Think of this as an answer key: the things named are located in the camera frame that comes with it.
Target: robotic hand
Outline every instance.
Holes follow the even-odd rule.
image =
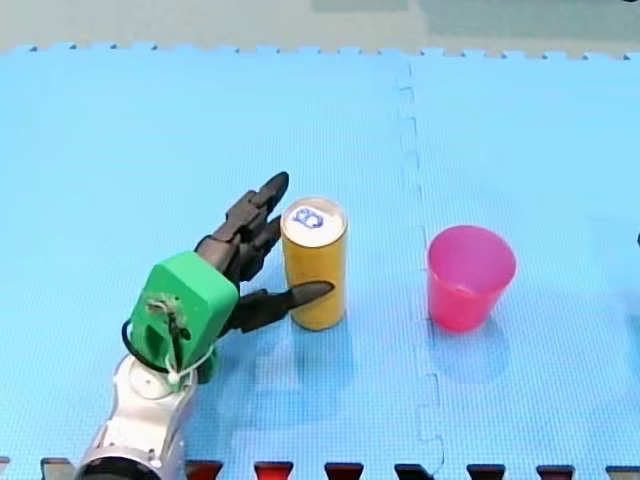
[[[269,325],[333,290],[329,282],[310,282],[275,295],[259,290],[240,296],[240,283],[262,269],[280,239],[280,218],[268,217],[288,184],[282,172],[258,192],[247,192],[195,251],[153,267],[122,327],[129,355],[114,377],[113,411],[75,480],[185,478],[182,427],[197,385],[215,370],[216,340],[231,330]]]

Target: yellow can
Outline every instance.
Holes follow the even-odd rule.
[[[284,266],[289,286],[314,280],[333,283],[332,292],[291,312],[309,330],[337,324],[345,313],[347,218],[335,202],[301,198],[280,218]]]

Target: wire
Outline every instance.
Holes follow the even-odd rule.
[[[136,347],[133,346],[133,344],[131,343],[131,340],[129,340],[130,324],[131,324],[131,319],[128,319],[126,322],[122,324],[122,330],[121,330],[122,342],[124,343],[124,346],[127,349],[127,351],[145,367],[158,373],[163,373],[165,375],[168,374],[169,370],[167,370],[166,368],[158,367],[157,365],[154,365],[149,360],[144,358],[142,354],[136,349]]]
[[[150,361],[148,361],[146,358],[144,358],[144,356],[136,349],[136,347],[133,346],[133,344],[131,343],[131,340],[129,340],[129,325],[131,324],[131,319],[128,319],[126,322],[124,322],[122,324],[122,329],[121,329],[121,334],[122,334],[122,342],[124,343],[125,348],[127,349],[127,351],[136,359],[138,360],[142,365],[144,365],[145,367],[158,372],[158,373],[162,373],[164,375],[168,375],[169,378],[169,383],[172,384],[176,384],[180,381],[180,378],[185,376],[185,375],[192,375],[193,372],[195,372],[204,362],[207,361],[207,359],[213,354],[214,352],[214,346],[212,345],[209,350],[196,362],[194,363],[191,367],[187,368],[184,371],[180,371],[180,370],[174,370],[171,366],[171,362],[169,361],[169,355],[167,354],[167,356],[165,357],[165,365],[166,368],[163,367],[158,367],[157,365],[154,365],[153,363],[151,363]]]

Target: plastic cup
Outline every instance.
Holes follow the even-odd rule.
[[[480,227],[440,232],[427,252],[427,303],[431,320],[450,332],[467,332],[489,316],[516,273],[507,243]]]

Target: blue foam mat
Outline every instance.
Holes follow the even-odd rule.
[[[427,241],[480,224],[519,262],[484,329],[434,331],[421,354],[438,376],[442,477],[637,465],[637,62],[424,53],[412,81]]]
[[[225,339],[192,458],[224,462],[222,479],[291,461],[311,480],[326,462],[370,479],[640,463],[633,55],[108,47],[0,58],[5,478],[79,459],[150,266],[282,169],[283,205],[321,193],[347,210],[349,315]],[[425,319],[423,255],[460,222],[500,231],[520,270],[485,329],[449,338]],[[258,285],[284,287],[278,249]]]

